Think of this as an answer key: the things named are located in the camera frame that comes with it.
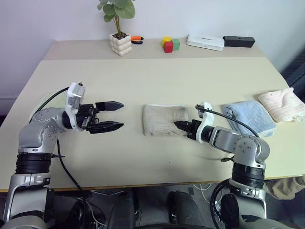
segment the red block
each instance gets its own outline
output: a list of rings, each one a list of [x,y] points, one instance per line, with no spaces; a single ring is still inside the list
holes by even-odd
[[[164,52],[165,53],[173,52],[173,43],[172,42],[164,43]]]

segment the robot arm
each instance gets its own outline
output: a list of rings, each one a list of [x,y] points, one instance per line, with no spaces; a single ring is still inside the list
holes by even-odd
[[[85,88],[72,83],[64,108],[47,108],[34,114],[19,134],[16,172],[11,176],[2,229],[44,229],[49,221],[53,191],[49,168],[58,135],[68,129],[88,130],[91,134],[114,131],[123,123],[99,122],[99,111],[117,110],[119,102],[81,104]]]
[[[211,215],[214,220],[214,211],[226,224],[227,228],[261,228],[261,229],[287,229],[289,227],[266,219],[265,191],[263,190],[264,161],[270,153],[269,145],[261,138],[251,135],[242,135],[222,127],[212,127],[213,114],[207,113],[212,107],[209,103],[197,105],[199,117],[202,121],[192,120],[177,121],[176,126],[187,132],[187,137],[198,141],[207,142],[211,147],[233,153],[232,177],[225,182],[230,189],[230,194],[223,196],[220,204],[220,212],[211,199]],[[215,188],[213,194],[216,198],[221,190]]]

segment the black box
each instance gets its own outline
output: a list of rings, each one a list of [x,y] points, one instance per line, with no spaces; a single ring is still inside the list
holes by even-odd
[[[224,36],[223,39],[224,39],[224,45],[229,47],[251,48],[255,43],[253,37]]]

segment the pink towel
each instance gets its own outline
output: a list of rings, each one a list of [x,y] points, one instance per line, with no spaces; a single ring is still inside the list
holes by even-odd
[[[261,94],[258,99],[276,122],[289,122],[305,115],[305,104],[293,93],[294,89]]]

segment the toy block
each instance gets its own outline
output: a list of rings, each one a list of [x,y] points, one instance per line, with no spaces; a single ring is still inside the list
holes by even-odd
[[[179,50],[180,47],[180,41],[178,39],[172,39],[173,42],[173,49],[175,50]]]
[[[170,42],[172,39],[170,37],[163,37],[163,40],[162,40],[162,47],[164,47],[164,43],[165,42]]]
[[[172,42],[165,42],[163,48],[164,48],[165,53],[173,52],[173,43]]]

